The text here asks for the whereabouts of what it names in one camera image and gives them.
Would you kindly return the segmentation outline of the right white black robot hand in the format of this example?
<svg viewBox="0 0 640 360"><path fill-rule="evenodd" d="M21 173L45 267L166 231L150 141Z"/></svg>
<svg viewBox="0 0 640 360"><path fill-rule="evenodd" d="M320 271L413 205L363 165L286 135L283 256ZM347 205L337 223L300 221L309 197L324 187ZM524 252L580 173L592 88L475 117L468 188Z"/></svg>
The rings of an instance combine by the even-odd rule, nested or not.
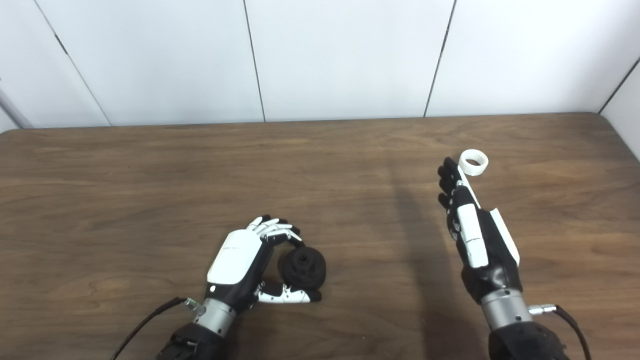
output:
<svg viewBox="0 0 640 360"><path fill-rule="evenodd" d="M502 289L522 291L521 256L496 208L480 206L466 174L453 158L438 168L446 226L462 260L462 282L476 303Z"/></svg>

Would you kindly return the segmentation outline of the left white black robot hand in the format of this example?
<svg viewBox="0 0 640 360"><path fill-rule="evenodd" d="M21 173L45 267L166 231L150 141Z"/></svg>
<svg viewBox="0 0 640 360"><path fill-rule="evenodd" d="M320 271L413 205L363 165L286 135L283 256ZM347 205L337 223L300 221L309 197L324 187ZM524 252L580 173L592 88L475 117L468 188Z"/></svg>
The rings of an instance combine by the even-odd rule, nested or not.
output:
<svg viewBox="0 0 640 360"><path fill-rule="evenodd" d="M286 219L259 216L247 227L234 230L224 240L206 274L206 301L221 303L232 315L251 310L257 303L318 303L323 296L317 285L265 280L275 248L290 243L306 249L301 230Z"/></svg>

